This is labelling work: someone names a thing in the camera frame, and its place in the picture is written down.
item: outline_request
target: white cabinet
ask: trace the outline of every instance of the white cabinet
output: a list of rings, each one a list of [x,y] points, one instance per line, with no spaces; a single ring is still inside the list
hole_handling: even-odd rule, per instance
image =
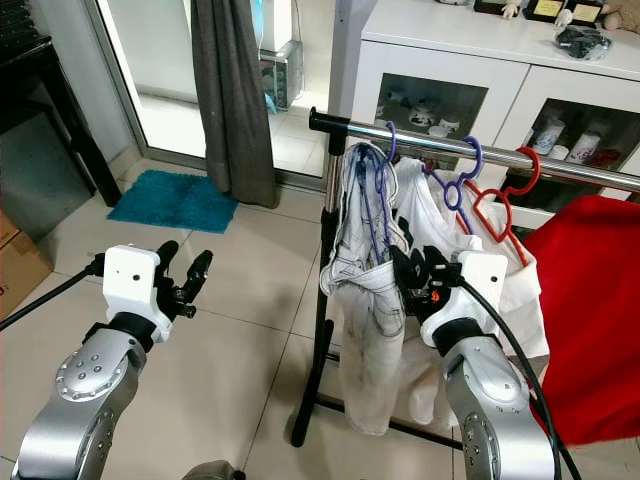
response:
[[[392,120],[398,129],[422,134],[445,120],[459,124],[449,138],[473,135],[491,145],[528,70],[523,63],[363,42],[352,118]],[[470,163],[442,166],[470,170]]]
[[[640,174],[640,84],[603,77],[533,66],[518,93],[494,146],[516,149],[530,129],[529,146],[546,153],[545,140],[556,145],[553,154],[572,151],[565,161]],[[494,167],[483,173],[483,183],[504,188],[526,183],[527,173]],[[512,203],[517,225],[537,228],[553,212],[571,200],[587,194],[626,199],[629,194],[601,189],[569,180],[541,177],[531,192]]]
[[[379,0],[362,33],[352,118],[449,138],[473,135],[483,145],[640,175],[640,36],[608,32],[609,55],[572,59],[553,46],[543,22],[505,21],[436,2]],[[472,161],[423,156],[438,168],[470,170]],[[528,172],[485,164],[481,188],[520,187]],[[542,176],[512,197],[514,224],[535,229],[573,199],[600,194],[640,202],[640,195]],[[495,204],[498,211],[501,204]]]

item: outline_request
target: cabinet door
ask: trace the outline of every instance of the cabinet door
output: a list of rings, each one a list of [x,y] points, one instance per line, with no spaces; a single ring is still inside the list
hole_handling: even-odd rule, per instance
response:
[[[421,134],[473,135],[493,144],[528,64],[376,42],[362,42],[353,120]],[[432,129],[443,125],[445,129]],[[427,154],[445,169],[473,168],[472,160]]]
[[[524,143],[551,158],[639,175],[640,83],[532,67],[495,146],[513,150]],[[526,184],[529,174],[492,166],[481,177],[504,189]],[[514,223],[538,228],[572,200],[590,194],[629,197],[620,190],[542,176],[529,194],[512,199]]]

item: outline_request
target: red fabric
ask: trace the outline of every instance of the red fabric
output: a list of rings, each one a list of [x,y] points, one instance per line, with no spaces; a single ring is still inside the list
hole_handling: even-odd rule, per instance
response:
[[[524,244],[538,260],[558,433],[571,445],[640,435],[640,205],[583,197]]]

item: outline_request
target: blue mat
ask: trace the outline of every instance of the blue mat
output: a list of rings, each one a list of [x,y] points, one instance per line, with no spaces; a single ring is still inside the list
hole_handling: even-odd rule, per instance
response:
[[[207,177],[147,170],[107,218],[224,233],[237,205],[218,192]]]

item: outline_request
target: chrome bar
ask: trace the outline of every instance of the chrome bar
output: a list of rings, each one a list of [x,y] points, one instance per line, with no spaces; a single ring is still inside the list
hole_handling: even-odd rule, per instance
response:
[[[342,192],[342,155],[329,155],[329,165],[327,169],[327,194],[324,199],[324,208],[332,213],[338,209],[338,201]]]
[[[347,135],[368,140],[391,141],[391,132],[389,130],[354,121],[349,122]],[[475,158],[474,148],[468,143],[459,140],[421,134],[407,135],[397,132],[396,142],[398,145],[419,150],[454,154],[461,158]],[[531,159],[522,153],[484,146],[482,151],[484,152],[484,161],[487,163],[519,170],[531,170],[533,168]],[[548,175],[568,178],[582,183],[640,193],[640,177],[629,175],[628,173],[612,172],[563,160],[553,160],[547,157],[540,158],[540,171]]]

